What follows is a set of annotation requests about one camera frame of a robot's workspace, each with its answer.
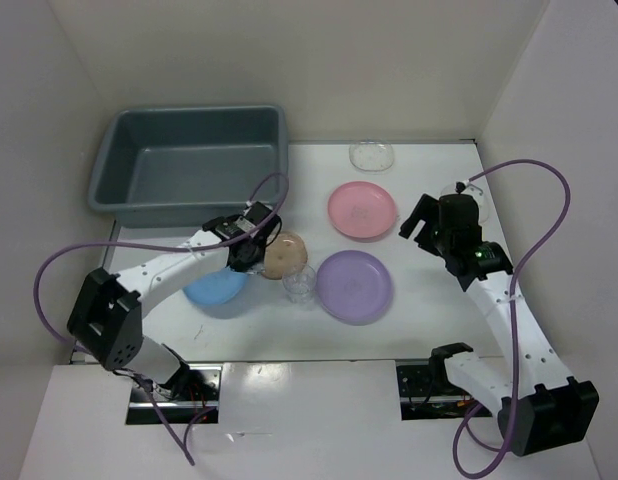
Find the blue plastic plate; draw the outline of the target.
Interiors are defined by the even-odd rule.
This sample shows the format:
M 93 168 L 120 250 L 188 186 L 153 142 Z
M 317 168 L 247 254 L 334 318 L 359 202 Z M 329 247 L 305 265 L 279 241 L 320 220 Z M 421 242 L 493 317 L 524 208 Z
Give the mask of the blue plastic plate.
M 206 307 L 227 303 L 246 285 L 248 275 L 225 268 L 207 274 L 183 288 L 184 295 L 193 304 Z

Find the pink plastic plate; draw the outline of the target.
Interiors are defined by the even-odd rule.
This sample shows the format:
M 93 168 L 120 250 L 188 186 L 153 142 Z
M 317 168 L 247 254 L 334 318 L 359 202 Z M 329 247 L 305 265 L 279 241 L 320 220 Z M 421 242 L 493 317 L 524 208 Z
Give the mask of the pink plastic plate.
M 327 202 L 327 214 L 341 234 L 367 240 L 388 232 L 398 211 L 393 197 L 379 185 L 352 181 L 332 192 Z

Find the clear plastic cup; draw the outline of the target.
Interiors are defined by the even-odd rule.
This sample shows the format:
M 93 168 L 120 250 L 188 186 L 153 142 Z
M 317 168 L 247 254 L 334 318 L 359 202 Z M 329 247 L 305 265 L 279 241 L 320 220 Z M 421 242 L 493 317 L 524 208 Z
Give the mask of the clear plastic cup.
M 291 302 L 307 303 L 314 296 L 316 272 L 307 264 L 293 266 L 283 273 L 282 285 Z

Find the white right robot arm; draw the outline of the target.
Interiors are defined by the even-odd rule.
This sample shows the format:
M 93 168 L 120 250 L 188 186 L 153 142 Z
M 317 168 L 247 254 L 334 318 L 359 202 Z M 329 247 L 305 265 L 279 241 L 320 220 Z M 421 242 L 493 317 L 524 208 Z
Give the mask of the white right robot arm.
M 493 370 L 468 344 L 432 350 L 428 382 L 439 393 L 461 389 L 497 420 L 506 448 L 523 457 L 584 439 L 599 404 L 590 381 L 579 381 L 550 345 L 512 282 L 504 249 L 482 237 L 479 206 L 466 194 L 424 194 L 399 229 L 443 260 L 487 321 L 511 376 Z

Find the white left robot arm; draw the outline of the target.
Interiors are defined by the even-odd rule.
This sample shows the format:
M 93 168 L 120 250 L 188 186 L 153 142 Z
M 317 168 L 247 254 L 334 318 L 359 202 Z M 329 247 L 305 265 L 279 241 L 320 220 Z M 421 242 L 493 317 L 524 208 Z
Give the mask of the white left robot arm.
M 177 247 L 116 273 L 90 272 L 68 320 L 68 330 L 107 371 L 127 372 L 169 400 L 200 381 L 170 347 L 143 333 L 143 321 L 160 303 L 208 274 L 246 273 L 263 263 L 269 237 L 282 224 L 261 202 L 203 224 Z

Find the grey plastic bin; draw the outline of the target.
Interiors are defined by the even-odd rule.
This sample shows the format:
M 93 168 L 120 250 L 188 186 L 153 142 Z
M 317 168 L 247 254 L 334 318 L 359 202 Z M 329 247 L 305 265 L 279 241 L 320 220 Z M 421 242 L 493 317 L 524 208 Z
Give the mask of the grey plastic bin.
M 276 105 L 136 108 L 101 141 L 87 201 L 125 228 L 200 226 L 283 197 L 288 129 Z

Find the clear bowl at right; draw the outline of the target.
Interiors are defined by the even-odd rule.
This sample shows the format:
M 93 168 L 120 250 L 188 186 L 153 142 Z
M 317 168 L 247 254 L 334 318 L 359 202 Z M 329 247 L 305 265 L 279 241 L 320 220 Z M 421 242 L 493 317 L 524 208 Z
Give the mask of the clear bowl at right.
M 452 182 L 443 187 L 439 195 L 444 196 L 457 193 L 469 195 L 475 200 L 479 209 L 479 224 L 485 225 L 490 215 L 490 205 L 485 190 L 470 182 Z

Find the brown translucent square plate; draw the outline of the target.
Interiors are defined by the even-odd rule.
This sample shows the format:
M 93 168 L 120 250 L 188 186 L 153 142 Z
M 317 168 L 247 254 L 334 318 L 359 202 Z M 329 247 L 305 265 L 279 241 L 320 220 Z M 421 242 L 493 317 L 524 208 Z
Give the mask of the brown translucent square plate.
M 266 248 L 262 275 L 269 280 L 280 280 L 284 274 L 307 262 L 303 239 L 294 232 L 282 231 Z

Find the clear dish at back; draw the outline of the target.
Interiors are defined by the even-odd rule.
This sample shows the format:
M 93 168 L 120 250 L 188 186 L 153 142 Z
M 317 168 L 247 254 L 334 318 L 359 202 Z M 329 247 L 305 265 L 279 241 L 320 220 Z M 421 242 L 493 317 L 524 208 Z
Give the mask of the clear dish at back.
M 350 163 L 363 172 L 384 172 L 395 162 L 393 147 L 388 143 L 361 141 L 349 146 Z

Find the purple plastic plate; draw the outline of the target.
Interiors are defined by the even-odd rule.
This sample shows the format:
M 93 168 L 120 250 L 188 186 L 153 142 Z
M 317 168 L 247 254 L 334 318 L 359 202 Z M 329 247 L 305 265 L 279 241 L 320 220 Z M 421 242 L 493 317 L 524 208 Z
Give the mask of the purple plastic plate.
M 316 281 L 316 295 L 323 309 L 348 325 L 378 321 L 393 300 L 393 281 L 385 265 L 359 250 L 329 256 L 319 266 Z

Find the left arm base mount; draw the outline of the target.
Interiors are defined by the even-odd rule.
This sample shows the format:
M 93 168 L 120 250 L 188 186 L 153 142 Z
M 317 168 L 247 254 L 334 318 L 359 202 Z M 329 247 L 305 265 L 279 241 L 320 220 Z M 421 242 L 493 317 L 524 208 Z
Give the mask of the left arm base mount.
M 177 394 L 171 395 L 157 385 L 150 386 L 150 394 L 136 382 L 132 383 L 126 414 L 126 425 L 157 425 L 160 419 L 150 398 L 170 424 L 185 426 L 204 409 L 208 412 L 198 424 L 217 424 L 223 367 L 221 364 L 192 364 L 193 379 Z

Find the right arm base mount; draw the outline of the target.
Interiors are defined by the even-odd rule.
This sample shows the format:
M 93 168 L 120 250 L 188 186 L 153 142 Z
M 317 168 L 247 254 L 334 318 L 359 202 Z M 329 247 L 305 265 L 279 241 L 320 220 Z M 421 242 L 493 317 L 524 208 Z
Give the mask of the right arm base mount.
M 435 386 L 426 360 L 397 361 L 395 369 L 403 421 L 462 418 L 475 404 L 457 387 Z

